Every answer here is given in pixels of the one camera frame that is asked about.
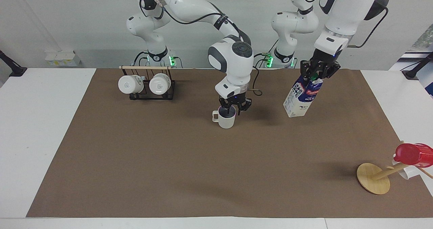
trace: wooden dowel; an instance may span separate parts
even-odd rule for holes
[[[128,69],[128,70],[171,70],[172,67],[120,66],[119,69]]]
[[[406,167],[408,167],[408,165],[403,164],[403,163],[398,163],[394,167],[394,169],[385,169],[381,172],[378,172],[374,175],[371,176],[371,179],[373,179],[374,181],[379,180],[381,178],[385,178],[393,173],[396,173],[398,171],[401,171],[402,169],[405,169]]]
[[[424,169],[422,169],[422,168],[419,168],[419,167],[418,167],[418,169],[419,169],[421,172],[423,172],[425,175],[427,175],[429,178],[433,179],[433,176],[432,176],[430,173],[428,173],[426,170],[424,170]]]

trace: white mug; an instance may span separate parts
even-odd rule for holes
[[[164,95],[172,86],[172,80],[167,74],[158,73],[149,83],[149,88],[155,95]]]
[[[399,162],[396,162],[394,159],[392,160],[393,165],[396,165],[398,163]],[[421,171],[415,166],[406,167],[405,169],[398,171],[398,173],[400,174],[400,176],[402,176],[402,178],[405,178],[406,180],[416,177],[417,175],[421,175]]]
[[[234,106],[230,106],[229,112],[227,113],[227,109],[223,107],[219,107],[218,111],[212,112],[212,121],[218,122],[220,127],[223,129],[230,129],[235,124],[236,118],[236,108]]]
[[[143,91],[144,83],[138,75],[126,75],[119,79],[118,87],[124,94],[136,94]]]

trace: red cup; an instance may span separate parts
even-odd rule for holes
[[[433,165],[433,149],[425,144],[402,144],[395,151],[396,162],[427,168]]]

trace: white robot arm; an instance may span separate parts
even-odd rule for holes
[[[143,14],[157,11],[153,19],[163,20],[167,15],[181,24],[207,22],[218,29],[225,37],[209,48],[209,63],[215,69],[227,74],[215,90],[221,96],[221,105],[230,108],[237,105],[240,111],[246,111],[251,100],[246,98],[253,66],[253,50],[248,36],[215,5],[205,0],[139,0]],[[165,8],[170,7],[174,18]]]
[[[335,0],[329,12],[329,19],[316,40],[313,57],[301,61],[301,74],[305,81],[316,75],[330,78],[340,65],[336,62],[340,53],[348,47],[359,24],[369,14],[375,0]]]
[[[272,52],[272,65],[269,67],[288,68],[292,65],[297,39],[293,33],[313,33],[319,19],[313,11],[313,2],[291,0],[297,12],[279,12],[272,18],[272,28],[278,34],[278,44]]]
[[[170,17],[162,13],[162,8],[155,7],[146,10],[144,3],[140,4],[142,13],[137,13],[127,20],[128,30],[147,44],[149,60],[146,65],[168,67],[172,65],[172,54],[165,45],[164,37],[155,32],[170,22]]]

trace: black clamp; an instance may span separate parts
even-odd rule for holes
[[[293,56],[295,55],[295,53],[293,53],[290,56],[282,55],[282,54],[278,53],[277,48],[275,48],[274,54],[278,59],[281,60],[282,63],[285,63],[285,64],[288,64],[290,62],[290,60],[293,58]]]
[[[220,104],[223,108],[230,109],[232,105],[236,105],[239,109],[238,115],[241,115],[241,112],[245,112],[252,104],[252,100],[250,98],[246,98],[246,93],[242,93],[239,95],[234,95],[227,100],[220,97]]]
[[[167,56],[168,53],[168,49],[167,47],[165,48],[165,50],[162,53],[159,54],[152,54],[149,52],[149,56],[153,59],[153,61],[159,62],[162,60],[162,58],[164,58],[165,56]]]
[[[0,59],[3,60],[6,63],[6,65],[8,65],[12,70],[12,73],[9,75],[9,77],[21,77],[27,70],[26,67],[20,66],[20,64],[10,59],[1,50],[0,50]]]
[[[317,73],[320,79],[331,78],[341,68],[338,62],[331,64],[321,61],[301,61],[300,73],[304,79],[311,79]]]
[[[298,9],[299,14],[301,14],[301,15],[307,15],[307,14],[311,13],[312,11],[313,11],[313,6],[311,6],[309,9],[306,9],[306,10]]]
[[[220,18],[218,18],[218,20],[215,22],[215,24],[213,24],[213,26],[220,30],[221,26],[224,24],[224,22],[227,21],[227,19],[229,18],[229,16],[227,16],[226,14],[221,15]]]

